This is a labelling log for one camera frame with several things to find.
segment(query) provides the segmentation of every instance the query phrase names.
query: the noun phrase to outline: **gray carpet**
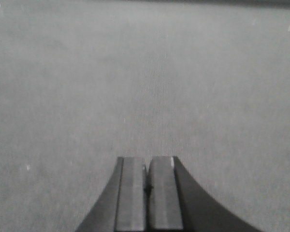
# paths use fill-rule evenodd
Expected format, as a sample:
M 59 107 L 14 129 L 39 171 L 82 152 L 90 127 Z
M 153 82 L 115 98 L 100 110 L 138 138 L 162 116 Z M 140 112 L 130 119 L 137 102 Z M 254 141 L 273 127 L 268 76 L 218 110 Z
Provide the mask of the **gray carpet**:
M 116 156 L 159 155 L 290 232 L 290 6 L 1 0 L 0 232 L 73 232 Z

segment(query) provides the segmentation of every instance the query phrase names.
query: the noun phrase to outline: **floor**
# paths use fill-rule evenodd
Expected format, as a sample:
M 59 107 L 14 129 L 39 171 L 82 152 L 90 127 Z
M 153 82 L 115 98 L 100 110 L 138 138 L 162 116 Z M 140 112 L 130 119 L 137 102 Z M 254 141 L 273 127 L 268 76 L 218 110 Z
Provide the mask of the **floor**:
M 117 156 L 161 155 L 290 232 L 290 5 L 0 4 L 0 232 L 73 232 Z

